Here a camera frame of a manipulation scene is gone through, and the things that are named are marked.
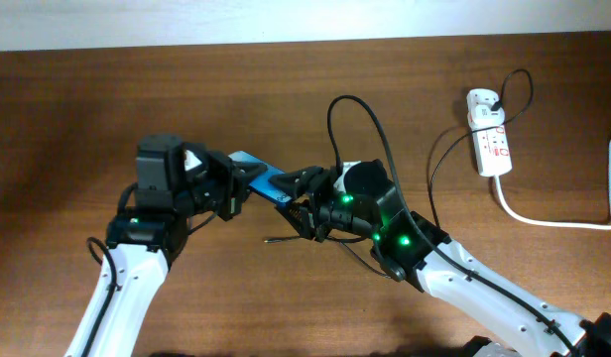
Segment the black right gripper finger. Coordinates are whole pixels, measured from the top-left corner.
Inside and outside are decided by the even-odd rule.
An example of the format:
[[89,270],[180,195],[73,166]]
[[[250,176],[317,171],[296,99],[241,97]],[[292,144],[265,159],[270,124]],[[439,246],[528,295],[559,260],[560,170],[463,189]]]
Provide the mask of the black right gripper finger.
[[307,240],[315,238],[315,230],[310,218],[312,208],[309,201],[291,202],[283,206],[276,206],[275,209],[295,229],[300,238]]
[[324,172],[322,167],[307,167],[294,172],[273,175],[269,178],[270,184],[290,198],[303,195],[309,183]]

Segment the blue smartphone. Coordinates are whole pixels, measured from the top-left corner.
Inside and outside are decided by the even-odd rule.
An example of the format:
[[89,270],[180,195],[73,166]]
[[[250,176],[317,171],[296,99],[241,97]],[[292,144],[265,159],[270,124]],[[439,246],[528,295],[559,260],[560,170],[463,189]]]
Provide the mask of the blue smartphone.
[[255,193],[266,198],[277,206],[285,206],[293,200],[289,195],[270,183],[271,177],[275,175],[282,175],[284,173],[283,171],[250,155],[245,151],[233,152],[229,154],[229,158],[236,162],[264,164],[267,167],[267,170],[264,173],[253,179],[249,184],[249,187]]

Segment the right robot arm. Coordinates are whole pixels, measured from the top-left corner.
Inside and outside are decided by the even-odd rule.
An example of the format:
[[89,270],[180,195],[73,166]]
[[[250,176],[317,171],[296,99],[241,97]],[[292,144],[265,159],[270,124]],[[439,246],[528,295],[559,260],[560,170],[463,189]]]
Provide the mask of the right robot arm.
[[302,237],[323,241],[337,230],[371,240],[371,256],[389,279],[458,308],[518,354],[611,356],[611,314],[589,321],[495,273],[408,210],[381,161],[309,167],[269,182],[291,199],[281,212]]

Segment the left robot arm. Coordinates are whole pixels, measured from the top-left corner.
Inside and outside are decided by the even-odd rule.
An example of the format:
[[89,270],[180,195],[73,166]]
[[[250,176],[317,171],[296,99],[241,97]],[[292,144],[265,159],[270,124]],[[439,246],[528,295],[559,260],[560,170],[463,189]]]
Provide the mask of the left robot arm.
[[69,356],[130,355],[151,301],[198,229],[193,218],[228,221],[238,215],[250,183],[267,167],[157,134],[138,143],[136,169],[105,238],[86,241],[100,273]]

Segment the white usb charger adapter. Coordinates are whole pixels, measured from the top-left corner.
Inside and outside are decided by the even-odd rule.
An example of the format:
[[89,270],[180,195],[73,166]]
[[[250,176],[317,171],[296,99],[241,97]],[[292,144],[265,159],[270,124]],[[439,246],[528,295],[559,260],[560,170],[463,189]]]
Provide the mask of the white usb charger adapter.
[[493,110],[489,105],[477,104],[469,109],[468,124],[473,131],[500,126],[504,120],[502,108]]

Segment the white power strip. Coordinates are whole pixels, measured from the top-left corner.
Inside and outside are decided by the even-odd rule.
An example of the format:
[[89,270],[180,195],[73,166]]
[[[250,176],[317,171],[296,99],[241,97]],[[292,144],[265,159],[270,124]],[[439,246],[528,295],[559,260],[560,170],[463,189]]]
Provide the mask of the white power strip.
[[[466,102],[468,113],[469,109],[477,104],[489,105],[493,110],[502,108],[499,103],[499,95],[485,88],[470,90],[466,96]],[[471,129],[471,132],[478,173],[486,178],[508,173],[512,169],[512,161],[503,123],[487,129],[475,131]]]

